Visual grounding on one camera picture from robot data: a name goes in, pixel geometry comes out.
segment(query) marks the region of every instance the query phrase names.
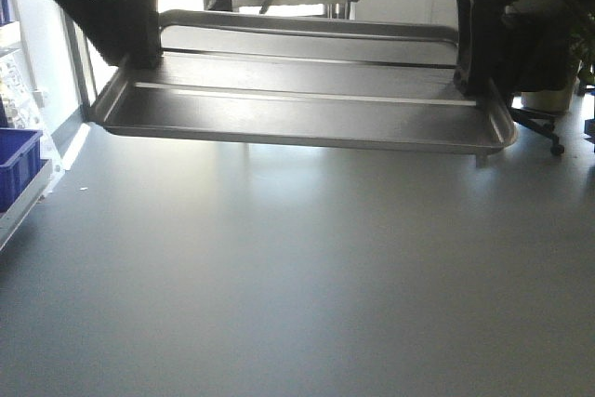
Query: plant pot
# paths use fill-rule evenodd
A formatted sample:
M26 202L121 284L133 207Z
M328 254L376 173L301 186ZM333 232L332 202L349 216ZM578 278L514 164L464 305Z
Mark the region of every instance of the plant pot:
M521 103L523 107L541 112L564 113L570 109L576 92L576 73L569 76L566 87L562 90L540 90L538 92L523 92Z

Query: chair wheel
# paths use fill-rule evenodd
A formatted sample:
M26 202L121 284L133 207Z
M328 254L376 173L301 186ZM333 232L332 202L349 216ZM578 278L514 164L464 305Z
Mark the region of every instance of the chair wheel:
M565 148L561 144L554 144L549 151L552 155L560 156L564 153Z

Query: blue bin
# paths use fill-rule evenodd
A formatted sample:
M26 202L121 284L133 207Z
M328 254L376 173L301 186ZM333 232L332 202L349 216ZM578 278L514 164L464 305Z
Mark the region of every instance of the blue bin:
M0 128L0 213L7 211L41 169L41 130Z

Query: metal shelf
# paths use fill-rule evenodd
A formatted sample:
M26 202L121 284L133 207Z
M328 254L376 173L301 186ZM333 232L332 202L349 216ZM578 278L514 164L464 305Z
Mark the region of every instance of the metal shelf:
M16 202L12 204L6 213L0 213L0 251L41 197L51 172L52 162L46 161Z
M93 106L114 134L479 156L516 139L495 92L458 92L456 42L440 27L179 13L165 24L162 64L123 64Z

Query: stainless steel tray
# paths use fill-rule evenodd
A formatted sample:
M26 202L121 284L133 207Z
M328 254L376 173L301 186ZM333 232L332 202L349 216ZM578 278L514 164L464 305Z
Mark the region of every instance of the stainless steel tray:
M93 106L115 134L479 155L516 139L496 95L454 87L450 29L225 13L163 21L162 65L123 64Z

